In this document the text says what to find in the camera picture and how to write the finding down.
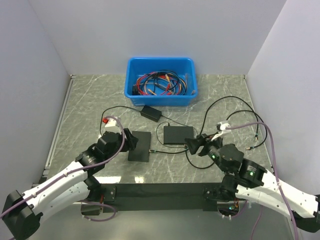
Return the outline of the black switch box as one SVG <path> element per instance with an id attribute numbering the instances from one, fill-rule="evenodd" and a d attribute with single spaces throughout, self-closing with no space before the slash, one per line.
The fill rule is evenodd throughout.
<path id="1" fill-rule="evenodd" d="M 150 146 L 151 146 L 151 132 L 147 131 L 133 131 L 132 135 L 138 139 L 136 148 L 130 150 L 127 160 L 129 162 L 149 162 Z"/>

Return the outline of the black network switch with ports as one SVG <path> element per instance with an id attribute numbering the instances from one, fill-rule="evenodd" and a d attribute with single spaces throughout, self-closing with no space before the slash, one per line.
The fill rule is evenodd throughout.
<path id="1" fill-rule="evenodd" d="M 163 143 L 165 145 L 184 145 L 185 139 L 194 138 L 194 129 L 191 126 L 164 126 Z"/>

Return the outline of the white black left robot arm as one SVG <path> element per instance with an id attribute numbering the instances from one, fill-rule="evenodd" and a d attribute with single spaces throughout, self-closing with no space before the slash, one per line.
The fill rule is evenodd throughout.
<path id="1" fill-rule="evenodd" d="M 46 217 L 74 202 L 95 201 L 100 197 L 100 183 L 94 174 L 102 170 L 120 152 L 134 150 L 138 138 L 128 128 L 106 131 L 97 143 L 81 152 L 65 169 L 23 193 L 12 191 L 5 200 L 0 218 L 15 240 L 26 240 Z"/>

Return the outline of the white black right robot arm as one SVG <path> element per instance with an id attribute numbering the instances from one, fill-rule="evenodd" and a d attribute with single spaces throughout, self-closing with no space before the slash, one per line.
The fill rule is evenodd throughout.
<path id="1" fill-rule="evenodd" d="M 320 229 L 320 197 L 311 195 L 277 180 L 273 172 L 246 159 L 234 144 L 222 143 L 222 138 L 211 140 L 207 135 L 186 138 L 192 155 L 208 156 L 224 173 L 216 187 L 204 189 L 207 200 L 230 202 L 234 199 L 251 202 L 293 218 L 297 228 L 309 233 Z"/>

